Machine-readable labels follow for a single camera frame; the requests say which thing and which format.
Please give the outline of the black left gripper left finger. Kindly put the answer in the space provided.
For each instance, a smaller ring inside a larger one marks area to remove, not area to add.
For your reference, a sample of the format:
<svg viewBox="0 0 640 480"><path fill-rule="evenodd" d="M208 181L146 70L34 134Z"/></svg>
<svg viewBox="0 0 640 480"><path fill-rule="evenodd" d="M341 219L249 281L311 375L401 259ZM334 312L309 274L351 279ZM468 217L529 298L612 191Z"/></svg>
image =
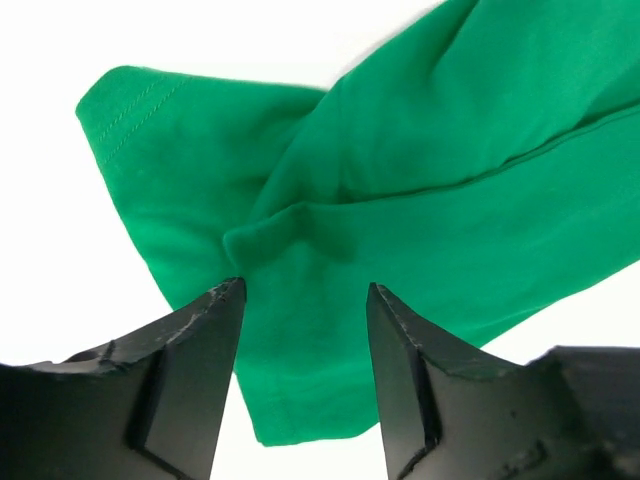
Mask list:
<svg viewBox="0 0 640 480"><path fill-rule="evenodd" d="M231 278L125 336L1 369L5 479L206 479L246 304Z"/></svg>

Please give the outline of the green t shirt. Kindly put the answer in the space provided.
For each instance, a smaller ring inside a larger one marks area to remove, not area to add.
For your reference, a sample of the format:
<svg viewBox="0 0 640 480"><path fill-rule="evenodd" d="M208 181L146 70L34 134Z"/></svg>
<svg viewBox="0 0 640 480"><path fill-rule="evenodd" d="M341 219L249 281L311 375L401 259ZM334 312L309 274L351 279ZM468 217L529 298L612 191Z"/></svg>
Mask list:
<svg viewBox="0 0 640 480"><path fill-rule="evenodd" d="M639 258L635 1L447 1L329 90L118 67L76 114L173 308L245 280L266 446L376 424L371 283L481 346Z"/></svg>

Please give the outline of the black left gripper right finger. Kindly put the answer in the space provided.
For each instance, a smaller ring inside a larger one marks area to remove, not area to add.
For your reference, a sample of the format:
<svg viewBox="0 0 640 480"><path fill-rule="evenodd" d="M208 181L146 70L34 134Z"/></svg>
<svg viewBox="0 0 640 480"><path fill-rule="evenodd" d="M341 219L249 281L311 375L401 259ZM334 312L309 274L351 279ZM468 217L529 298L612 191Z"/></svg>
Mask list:
<svg viewBox="0 0 640 480"><path fill-rule="evenodd" d="M635 479L639 352L556 347L520 366L372 284L367 324L392 479Z"/></svg>

